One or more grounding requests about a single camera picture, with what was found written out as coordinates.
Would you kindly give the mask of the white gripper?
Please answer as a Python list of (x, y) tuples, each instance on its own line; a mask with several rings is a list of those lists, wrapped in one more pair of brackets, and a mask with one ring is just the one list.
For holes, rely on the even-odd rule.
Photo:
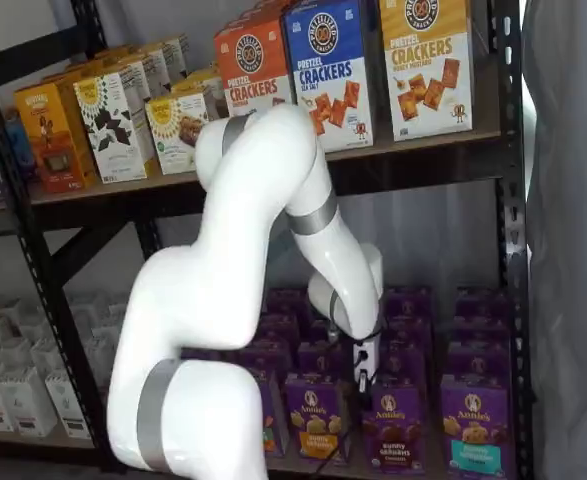
[(353, 343), (353, 374), (357, 385), (360, 406), (372, 406), (369, 386), (375, 382), (378, 370), (378, 339), (367, 338)]

